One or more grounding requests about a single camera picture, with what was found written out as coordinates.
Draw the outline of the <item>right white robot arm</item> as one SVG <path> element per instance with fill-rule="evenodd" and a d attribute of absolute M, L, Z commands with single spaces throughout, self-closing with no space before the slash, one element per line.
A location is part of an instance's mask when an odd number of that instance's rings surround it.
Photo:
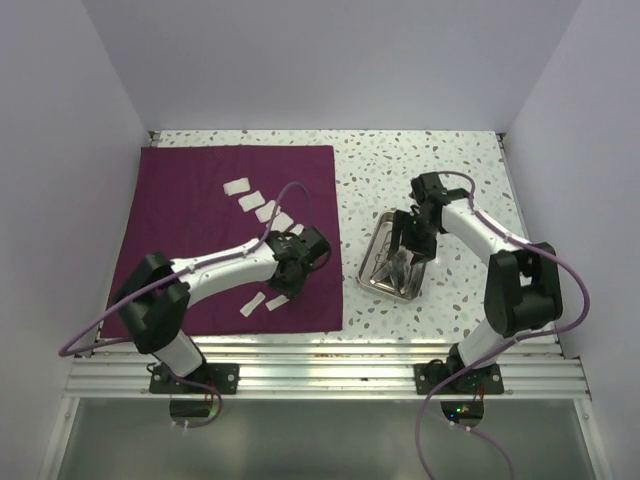
<path fill-rule="evenodd" d="M 484 319 L 445 360 L 430 362 L 420 373 L 433 386 L 468 392 L 490 374 L 499 348 L 561 316 L 556 252 L 548 243 L 510 234 L 475 206 L 472 189 L 448 189 L 437 172 L 412 179 L 410 197 L 411 209 L 394 213 L 385 258 L 395 292 L 407 292 L 414 270 L 435 259 L 441 235 L 458 238 L 487 268 Z"/>

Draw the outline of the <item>white gauze pad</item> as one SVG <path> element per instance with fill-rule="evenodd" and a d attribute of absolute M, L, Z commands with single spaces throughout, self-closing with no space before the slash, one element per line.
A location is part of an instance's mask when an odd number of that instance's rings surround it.
<path fill-rule="evenodd" d="M 246 193 L 249 192 L 250 189 L 250 181 L 246 177 L 235 179 L 223 184 L 223 191 L 227 196 Z"/>
<path fill-rule="evenodd" d="M 276 202 L 271 200 L 264 204 L 263 206 L 257 208 L 255 210 L 256 218 L 260 223 L 268 223 L 272 217 L 273 210 L 276 207 Z"/>
<path fill-rule="evenodd" d="M 304 230 L 304 226 L 302 224 L 296 224 L 294 227 L 292 227 L 289 232 L 299 235 L 302 231 Z"/>
<path fill-rule="evenodd" d="M 265 204 L 265 199 L 259 190 L 238 199 L 238 203 L 244 212 L 257 209 Z"/>
<path fill-rule="evenodd" d="M 289 230 L 290 227 L 293 227 L 294 225 L 295 225 L 294 220 L 285 212 L 281 212 L 279 215 L 277 215 L 274 218 L 271 224 L 271 230 L 286 232 Z"/>

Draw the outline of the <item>steel forceps with rings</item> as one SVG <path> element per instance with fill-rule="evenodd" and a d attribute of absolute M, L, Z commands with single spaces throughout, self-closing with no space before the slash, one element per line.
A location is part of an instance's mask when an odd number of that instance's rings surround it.
<path fill-rule="evenodd" d="M 389 246 L 385 244 L 375 257 L 371 281 L 383 282 L 393 273 L 393 262 L 389 259 Z"/>

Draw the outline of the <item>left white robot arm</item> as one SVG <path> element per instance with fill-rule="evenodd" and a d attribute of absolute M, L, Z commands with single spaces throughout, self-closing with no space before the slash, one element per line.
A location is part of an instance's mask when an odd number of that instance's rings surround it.
<path fill-rule="evenodd" d="M 328 240 L 315 227 L 299 234 L 270 231 L 202 257 L 169 260 L 161 253 L 149 254 L 117 292 L 114 312 L 138 353 L 167 366 L 185 392 L 197 392 L 207 383 L 208 369 L 183 331 L 187 310 L 218 293 L 259 282 L 292 299 L 330 255 Z"/>

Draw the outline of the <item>steel scalpel handle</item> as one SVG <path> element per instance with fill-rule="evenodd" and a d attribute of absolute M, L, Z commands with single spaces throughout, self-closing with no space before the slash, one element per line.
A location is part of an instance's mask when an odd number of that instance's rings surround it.
<path fill-rule="evenodd" d="M 370 282 L 370 287 L 383 292 L 385 294 L 389 294 L 389 295 L 395 295 L 398 297 L 403 297 L 406 295 L 406 289 L 405 288 L 399 288 L 394 286 L 392 283 L 390 282 L 375 282 L 375 281 L 371 281 Z"/>

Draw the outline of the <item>steel scissors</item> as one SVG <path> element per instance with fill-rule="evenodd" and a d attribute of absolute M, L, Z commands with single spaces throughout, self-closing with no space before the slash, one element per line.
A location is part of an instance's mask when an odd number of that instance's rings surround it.
<path fill-rule="evenodd" d="M 404 295 L 410 277 L 410 262 L 405 251 L 396 252 L 391 258 L 391 283 L 399 295 Z"/>

